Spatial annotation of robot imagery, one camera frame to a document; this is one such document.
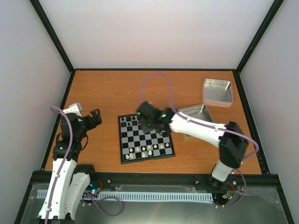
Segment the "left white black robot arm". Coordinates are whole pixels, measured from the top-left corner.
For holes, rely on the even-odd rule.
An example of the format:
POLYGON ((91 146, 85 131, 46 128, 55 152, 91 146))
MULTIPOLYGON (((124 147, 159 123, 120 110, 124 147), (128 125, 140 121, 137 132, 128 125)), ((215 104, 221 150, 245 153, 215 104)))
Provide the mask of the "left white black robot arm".
POLYGON ((100 110, 81 115, 80 104, 67 109, 52 106, 60 114, 61 133, 53 148, 53 168, 47 195, 38 213, 41 224, 73 224, 75 214, 86 188, 96 185, 97 176, 93 165, 78 165, 83 150, 81 141, 87 132, 102 123, 100 110))

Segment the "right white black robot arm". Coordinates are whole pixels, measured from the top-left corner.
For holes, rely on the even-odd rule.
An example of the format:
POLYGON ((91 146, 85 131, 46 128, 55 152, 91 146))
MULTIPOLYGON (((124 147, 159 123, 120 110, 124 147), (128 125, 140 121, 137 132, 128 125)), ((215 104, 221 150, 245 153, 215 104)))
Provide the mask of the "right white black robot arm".
POLYGON ((243 161, 249 141, 235 122, 230 121, 227 125, 207 122, 169 107, 161 111, 147 101, 141 103, 136 112, 144 132, 182 133, 217 147, 219 160, 208 180, 214 189, 220 189, 229 174, 243 161))

